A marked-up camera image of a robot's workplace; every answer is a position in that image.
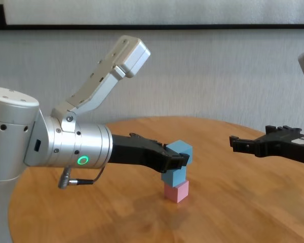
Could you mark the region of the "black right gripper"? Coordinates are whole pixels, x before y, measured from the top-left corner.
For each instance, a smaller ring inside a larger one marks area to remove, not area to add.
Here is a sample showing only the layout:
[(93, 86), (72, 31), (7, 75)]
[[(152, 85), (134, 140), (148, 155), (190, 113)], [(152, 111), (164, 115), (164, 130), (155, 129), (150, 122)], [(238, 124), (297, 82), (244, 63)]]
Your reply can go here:
[(257, 157), (280, 156), (304, 164), (304, 134), (301, 128), (266, 126), (266, 135), (256, 140), (230, 136), (233, 152), (253, 154)]

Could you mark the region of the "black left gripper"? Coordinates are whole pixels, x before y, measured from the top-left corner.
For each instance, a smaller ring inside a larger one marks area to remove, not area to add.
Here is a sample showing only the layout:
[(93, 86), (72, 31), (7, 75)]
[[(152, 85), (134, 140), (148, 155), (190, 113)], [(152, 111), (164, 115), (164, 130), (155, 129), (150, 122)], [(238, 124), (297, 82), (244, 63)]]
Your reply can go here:
[(136, 133), (129, 133), (129, 136), (113, 135), (112, 152), (108, 162), (145, 166), (160, 173), (187, 166), (191, 156), (185, 153), (171, 156), (165, 150), (167, 145)]

